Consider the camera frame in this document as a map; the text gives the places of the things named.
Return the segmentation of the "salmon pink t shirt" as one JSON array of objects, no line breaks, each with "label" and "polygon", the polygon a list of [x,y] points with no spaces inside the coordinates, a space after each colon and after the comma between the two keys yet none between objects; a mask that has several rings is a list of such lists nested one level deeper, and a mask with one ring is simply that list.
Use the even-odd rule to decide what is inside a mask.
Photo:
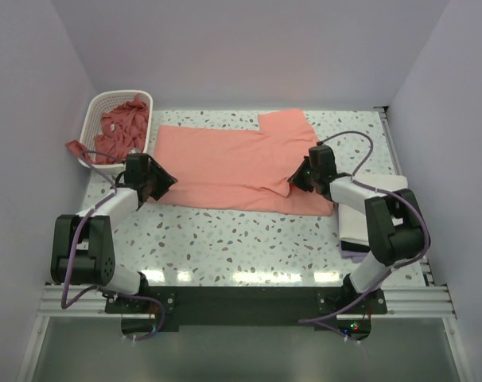
[{"label": "salmon pink t shirt", "polygon": [[331,201],[288,182],[317,140],[299,109],[261,114],[256,130],[161,125],[153,157],[177,183],[159,201],[197,209],[331,216]]}]

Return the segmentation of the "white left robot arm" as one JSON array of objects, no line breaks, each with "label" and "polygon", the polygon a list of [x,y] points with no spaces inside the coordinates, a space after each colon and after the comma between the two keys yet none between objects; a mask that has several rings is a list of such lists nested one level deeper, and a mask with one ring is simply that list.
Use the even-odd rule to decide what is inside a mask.
[{"label": "white left robot arm", "polygon": [[146,277],[116,263],[114,229],[149,199],[163,197],[177,179],[145,153],[128,154],[116,179],[87,160],[85,153],[81,156],[111,188],[91,207],[56,219],[50,271],[53,282],[63,286],[61,308],[69,308],[90,290],[101,290],[122,295],[127,307],[142,312],[151,303],[151,293],[144,288]]}]

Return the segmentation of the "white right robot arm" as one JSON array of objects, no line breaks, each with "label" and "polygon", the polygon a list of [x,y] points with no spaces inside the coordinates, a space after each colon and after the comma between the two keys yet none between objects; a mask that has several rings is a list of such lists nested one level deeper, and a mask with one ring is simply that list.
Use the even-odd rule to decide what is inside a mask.
[{"label": "white right robot arm", "polygon": [[364,214],[369,252],[344,278],[336,300],[341,313],[360,312],[369,303],[369,294],[393,270],[420,259],[430,247],[430,234],[413,191],[377,188],[338,172],[329,146],[310,148],[289,183]]}]

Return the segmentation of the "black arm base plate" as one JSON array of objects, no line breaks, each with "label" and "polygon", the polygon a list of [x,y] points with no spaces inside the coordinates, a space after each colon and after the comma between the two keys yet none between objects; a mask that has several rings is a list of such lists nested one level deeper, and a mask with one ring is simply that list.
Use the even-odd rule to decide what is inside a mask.
[{"label": "black arm base plate", "polygon": [[386,314],[384,293],[376,290],[348,310],[351,324],[341,323],[338,286],[148,286],[142,295],[105,294],[107,314],[121,316],[124,334],[177,332],[183,326],[297,326],[302,319],[324,317],[321,329],[337,329],[364,339],[371,318]]}]

